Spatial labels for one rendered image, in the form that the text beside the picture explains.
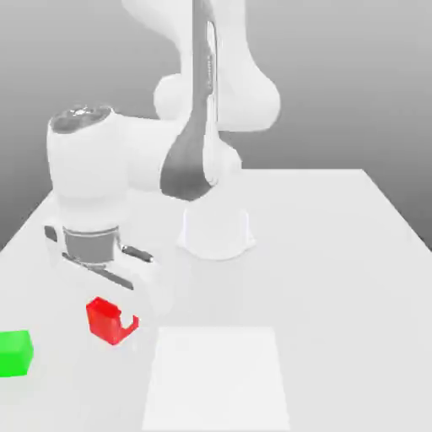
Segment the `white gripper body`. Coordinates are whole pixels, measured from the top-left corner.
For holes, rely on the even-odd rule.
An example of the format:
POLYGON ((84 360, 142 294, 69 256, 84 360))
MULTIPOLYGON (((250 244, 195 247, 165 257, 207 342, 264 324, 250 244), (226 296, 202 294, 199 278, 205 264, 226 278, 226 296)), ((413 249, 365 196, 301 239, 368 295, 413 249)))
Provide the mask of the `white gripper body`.
POLYGON ((52 269, 85 300, 99 296, 140 318, 167 315, 173 304, 171 283, 156 262, 115 250, 96 260, 79 260, 65 251, 51 254, 52 269))

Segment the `small green cube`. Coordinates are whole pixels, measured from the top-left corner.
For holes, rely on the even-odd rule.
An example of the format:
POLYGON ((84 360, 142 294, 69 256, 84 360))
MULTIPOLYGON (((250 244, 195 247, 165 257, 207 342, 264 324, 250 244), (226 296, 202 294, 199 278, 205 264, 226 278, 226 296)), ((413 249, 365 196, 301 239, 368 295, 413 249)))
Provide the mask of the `small green cube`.
POLYGON ((33 356, 28 330, 0 332, 0 377, 27 375, 33 356))

